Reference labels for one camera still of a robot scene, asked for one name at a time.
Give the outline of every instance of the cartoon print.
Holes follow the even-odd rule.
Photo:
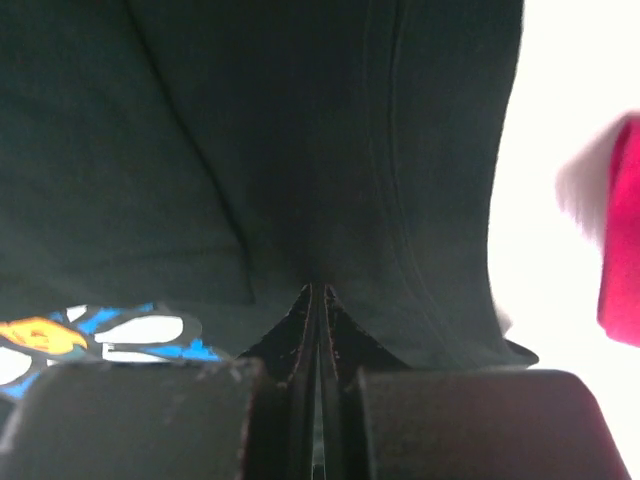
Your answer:
[[[20,400],[40,372],[65,361],[220,362],[221,351],[205,347],[202,326],[162,305],[132,309],[86,305],[0,322],[0,396]]]

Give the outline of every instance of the clothing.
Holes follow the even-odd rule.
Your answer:
[[[640,346],[640,117],[625,123],[609,168],[598,320],[607,335]]]
[[[413,366],[534,361],[486,265],[521,2],[45,4],[0,5],[2,320],[163,302],[237,355],[317,281]]]

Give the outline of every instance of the red fabric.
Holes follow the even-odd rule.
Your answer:
[[[598,321],[611,339],[640,346],[640,117],[611,157]]]

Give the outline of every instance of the garment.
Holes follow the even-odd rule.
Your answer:
[[[303,284],[413,366],[502,338],[489,200],[522,5],[0,5],[0,316],[162,302],[237,355]]]
[[[598,320],[613,340],[640,346],[640,117],[611,155]]]

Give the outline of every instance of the dark green fabric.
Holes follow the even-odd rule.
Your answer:
[[[0,3],[0,315],[166,301],[239,353],[304,283],[412,365],[489,291],[514,0]]]

